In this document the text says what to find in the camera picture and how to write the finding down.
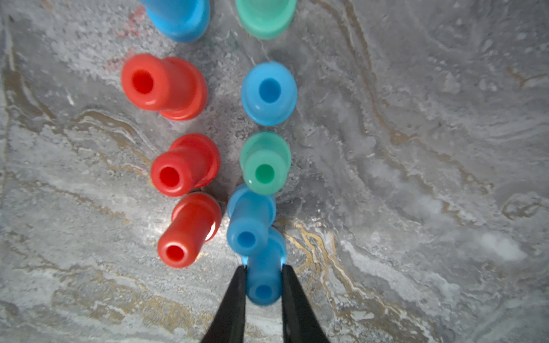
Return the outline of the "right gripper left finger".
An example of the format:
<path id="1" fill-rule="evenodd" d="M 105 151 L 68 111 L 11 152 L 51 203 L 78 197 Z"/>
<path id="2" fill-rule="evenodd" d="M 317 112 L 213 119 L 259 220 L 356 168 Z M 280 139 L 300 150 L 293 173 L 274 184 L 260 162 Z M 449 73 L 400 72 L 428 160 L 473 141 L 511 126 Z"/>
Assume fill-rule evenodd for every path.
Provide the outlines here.
<path id="1" fill-rule="evenodd" d="M 247 267 L 241 265 L 235 270 L 214 320 L 202 339 L 202 343 L 244 342 L 246 288 Z"/>

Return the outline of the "blue stamp lowest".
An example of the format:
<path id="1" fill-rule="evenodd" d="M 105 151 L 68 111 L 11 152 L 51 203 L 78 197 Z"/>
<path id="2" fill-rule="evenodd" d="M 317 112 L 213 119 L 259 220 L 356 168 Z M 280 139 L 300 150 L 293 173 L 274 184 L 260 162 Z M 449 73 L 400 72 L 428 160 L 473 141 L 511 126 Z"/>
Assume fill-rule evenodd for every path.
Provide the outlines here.
<path id="1" fill-rule="evenodd" d="M 274 227 L 269 228 L 267 246 L 263 250 L 251 257 L 242 257 L 247 267 L 247 296 L 254 304 L 268 306 L 280 298 L 286 261 L 285 239 Z"/>
<path id="2" fill-rule="evenodd" d="M 234 252 L 248 257 L 267 246 L 269 228 L 275 221 L 276 201 L 272 195 L 261 195 L 241 184 L 227 205 L 230 219 L 227 242 Z"/>

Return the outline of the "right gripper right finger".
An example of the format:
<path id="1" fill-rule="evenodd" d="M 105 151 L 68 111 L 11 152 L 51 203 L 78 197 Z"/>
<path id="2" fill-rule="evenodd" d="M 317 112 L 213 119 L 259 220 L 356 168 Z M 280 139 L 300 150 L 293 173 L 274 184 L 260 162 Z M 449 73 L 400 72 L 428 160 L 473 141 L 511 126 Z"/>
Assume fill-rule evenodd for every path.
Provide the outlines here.
<path id="1" fill-rule="evenodd" d="M 282 270 L 283 342 L 329 343 L 292 266 Z"/>

